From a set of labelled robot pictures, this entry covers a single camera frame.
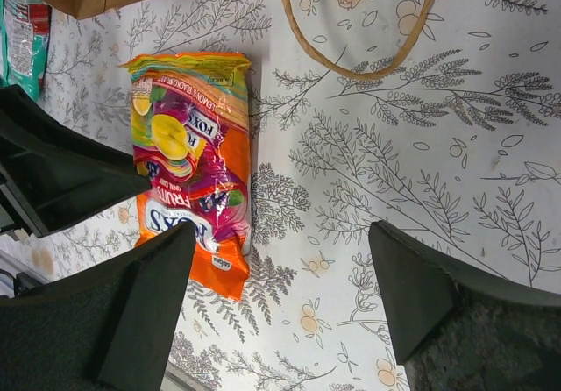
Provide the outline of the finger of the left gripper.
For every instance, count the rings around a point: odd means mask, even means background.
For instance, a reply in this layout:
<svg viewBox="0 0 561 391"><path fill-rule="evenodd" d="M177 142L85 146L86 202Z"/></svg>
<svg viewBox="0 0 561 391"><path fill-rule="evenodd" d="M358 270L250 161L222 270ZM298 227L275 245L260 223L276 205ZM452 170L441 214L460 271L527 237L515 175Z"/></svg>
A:
<svg viewBox="0 0 561 391"><path fill-rule="evenodd" d="M64 231L146 192L132 156L68 129L17 85L1 89L1 232Z"/></svg>

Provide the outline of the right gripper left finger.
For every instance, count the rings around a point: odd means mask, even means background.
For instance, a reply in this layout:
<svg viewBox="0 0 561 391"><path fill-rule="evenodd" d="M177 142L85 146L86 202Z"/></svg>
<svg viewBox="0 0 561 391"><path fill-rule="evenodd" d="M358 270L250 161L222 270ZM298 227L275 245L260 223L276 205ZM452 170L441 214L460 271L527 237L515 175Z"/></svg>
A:
<svg viewBox="0 0 561 391"><path fill-rule="evenodd" d="M158 390L195 253L183 222L1 300L3 390Z"/></svg>

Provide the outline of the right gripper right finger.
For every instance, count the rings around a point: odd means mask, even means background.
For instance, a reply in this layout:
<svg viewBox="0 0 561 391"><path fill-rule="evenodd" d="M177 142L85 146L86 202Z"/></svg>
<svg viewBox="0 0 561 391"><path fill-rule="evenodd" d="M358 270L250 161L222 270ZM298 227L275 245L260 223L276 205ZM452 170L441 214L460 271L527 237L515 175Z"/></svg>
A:
<svg viewBox="0 0 561 391"><path fill-rule="evenodd" d="M413 390L558 390L560 296L502 279L386 221L369 230L396 362Z"/></svg>

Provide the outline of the orange fruits candy packet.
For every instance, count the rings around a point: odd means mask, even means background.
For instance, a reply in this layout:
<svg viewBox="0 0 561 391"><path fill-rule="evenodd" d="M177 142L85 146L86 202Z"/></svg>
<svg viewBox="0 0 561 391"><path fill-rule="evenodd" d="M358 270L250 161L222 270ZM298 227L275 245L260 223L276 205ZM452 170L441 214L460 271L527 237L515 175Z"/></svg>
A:
<svg viewBox="0 0 561 391"><path fill-rule="evenodd" d="M137 198L139 239L195 226L189 277L239 300L250 268L248 88L241 53L141 54L131 77L131 143L150 189Z"/></svg>

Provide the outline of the teal candy packet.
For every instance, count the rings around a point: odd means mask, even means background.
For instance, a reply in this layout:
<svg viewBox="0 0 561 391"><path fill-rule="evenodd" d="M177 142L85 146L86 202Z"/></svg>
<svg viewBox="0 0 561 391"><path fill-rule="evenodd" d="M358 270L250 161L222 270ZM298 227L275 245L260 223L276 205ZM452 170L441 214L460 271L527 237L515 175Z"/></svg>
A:
<svg viewBox="0 0 561 391"><path fill-rule="evenodd" d="M39 100L50 38L51 7L42 0L1 0L1 85Z"/></svg>

